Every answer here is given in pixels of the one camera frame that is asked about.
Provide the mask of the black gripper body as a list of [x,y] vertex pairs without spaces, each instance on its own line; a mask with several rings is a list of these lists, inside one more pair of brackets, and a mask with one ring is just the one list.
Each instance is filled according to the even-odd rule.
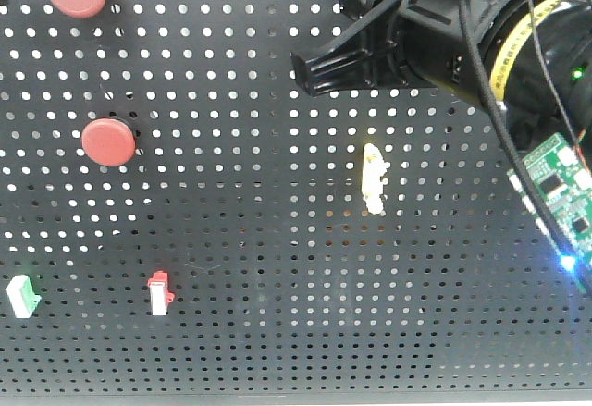
[[401,0],[391,33],[402,88],[435,86],[464,101],[479,99],[459,11],[459,0]]

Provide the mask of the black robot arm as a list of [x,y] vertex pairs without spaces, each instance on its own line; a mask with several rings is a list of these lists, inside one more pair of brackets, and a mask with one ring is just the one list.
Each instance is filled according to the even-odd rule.
[[312,96],[435,86],[480,105],[460,22],[466,10],[518,150],[553,133],[591,130],[591,0],[339,0],[339,7],[350,27],[290,56],[297,84]]

